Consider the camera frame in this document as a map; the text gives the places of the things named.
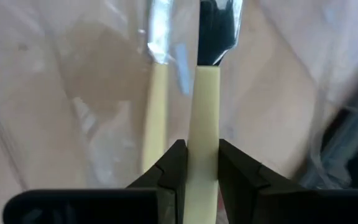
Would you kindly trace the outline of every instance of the cream plastic handle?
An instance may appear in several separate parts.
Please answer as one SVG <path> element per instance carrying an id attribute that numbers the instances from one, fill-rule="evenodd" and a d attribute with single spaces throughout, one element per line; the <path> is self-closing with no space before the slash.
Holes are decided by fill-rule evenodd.
<path id="1" fill-rule="evenodd" d="M 168 65 L 153 64 L 146 109 L 142 172 L 148 171 L 167 146 Z"/>
<path id="2" fill-rule="evenodd" d="M 220 69 L 199 66 L 187 143 L 185 224 L 215 224 L 218 206 Z"/>

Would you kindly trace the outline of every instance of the clear plastic wrap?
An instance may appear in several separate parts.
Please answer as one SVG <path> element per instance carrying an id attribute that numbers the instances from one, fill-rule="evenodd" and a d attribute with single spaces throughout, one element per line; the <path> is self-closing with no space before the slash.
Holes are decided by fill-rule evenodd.
<path id="1" fill-rule="evenodd" d="M 123 187 L 140 175 L 147 8 L 0 0 L 0 163 L 15 183 L 0 206 L 21 190 Z M 193 0 L 173 8 L 168 146 L 188 135 L 199 10 Z M 242 14 L 238 46 L 221 64 L 220 135 L 290 177 L 304 156 L 312 82 L 256 1 Z"/>
<path id="2" fill-rule="evenodd" d="M 261 0 L 261 4 L 318 90 L 309 136 L 314 167 L 301 183 L 324 189 L 351 187 L 349 164 L 358 157 L 358 1 Z M 325 138 L 324 130 L 338 112 L 344 121 Z"/>

